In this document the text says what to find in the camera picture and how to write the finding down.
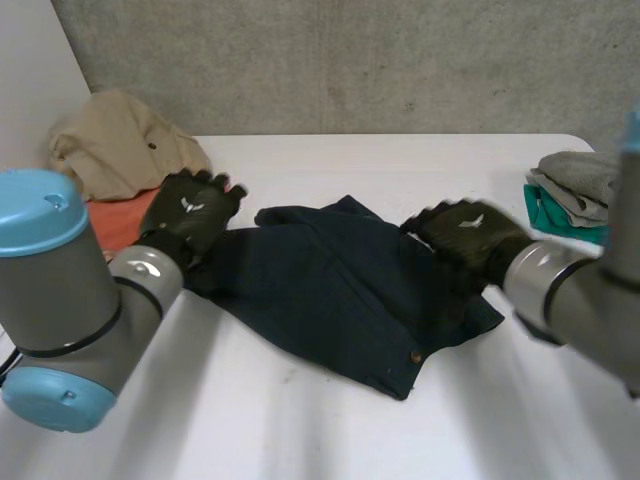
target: white wall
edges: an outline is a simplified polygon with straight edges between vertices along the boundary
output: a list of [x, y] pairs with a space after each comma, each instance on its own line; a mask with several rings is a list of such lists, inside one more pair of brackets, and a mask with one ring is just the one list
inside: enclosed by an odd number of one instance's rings
[[43, 167], [49, 128], [89, 97], [48, 0], [0, 0], [0, 169]]

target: gray concrete wall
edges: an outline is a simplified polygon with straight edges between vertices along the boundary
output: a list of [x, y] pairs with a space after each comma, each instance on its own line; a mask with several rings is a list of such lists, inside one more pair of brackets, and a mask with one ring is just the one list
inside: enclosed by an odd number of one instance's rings
[[93, 91], [194, 134], [552, 132], [608, 149], [637, 0], [53, 0]]

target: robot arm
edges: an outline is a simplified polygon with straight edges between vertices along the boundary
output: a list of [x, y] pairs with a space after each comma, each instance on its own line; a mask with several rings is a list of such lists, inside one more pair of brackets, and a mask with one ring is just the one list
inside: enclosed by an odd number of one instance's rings
[[568, 344], [640, 392], [640, 114], [630, 118], [610, 245], [599, 259], [533, 241], [482, 202], [440, 204], [409, 219], [444, 258], [498, 285], [536, 336]]
[[140, 239], [107, 266], [69, 180], [0, 174], [0, 191], [33, 190], [13, 211], [0, 209], [0, 318], [23, 355], [2, 388], [11, 410], [57, 431], [86, 432], [102, 421], [180, 293], [184, 271], [238, 211], [246, 192], [227, 182], [205, 172], [167, 177]]
[[522, 250], [503, 290], [516, 312], [640, 392], [640, 155], [622, 155], [611, 239], [595, 260], [553, 242]]

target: black glove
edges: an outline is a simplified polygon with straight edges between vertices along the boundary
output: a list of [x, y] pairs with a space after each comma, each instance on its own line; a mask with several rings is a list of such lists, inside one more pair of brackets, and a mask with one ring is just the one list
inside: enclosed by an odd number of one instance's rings
[[212, 178], [205, 170], [193, 175], [184, 169], [167, 176], [144, 216], [136, 244], [157, 248], [186, 269], [209, 252], [247, 196], [239, 185], [227, 191], [228, 184], [227, 175]]
[[466, 200], [424, 209], [400, 228], [415, 233], [441, 259], [499, 286], [511, 261], [533, 243], [502, 212], [486, 203]]

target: navy cloth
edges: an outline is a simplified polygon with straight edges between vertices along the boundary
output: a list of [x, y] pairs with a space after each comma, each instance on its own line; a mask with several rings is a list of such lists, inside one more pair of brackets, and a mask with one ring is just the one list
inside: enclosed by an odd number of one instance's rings
[[283, 350], [393, 398], [432, 353], [495, 328], [481, 296], [454, 293], [428, 247], [350, 196], [322, 209], [258, 212], [187, 275], [208, 298]]

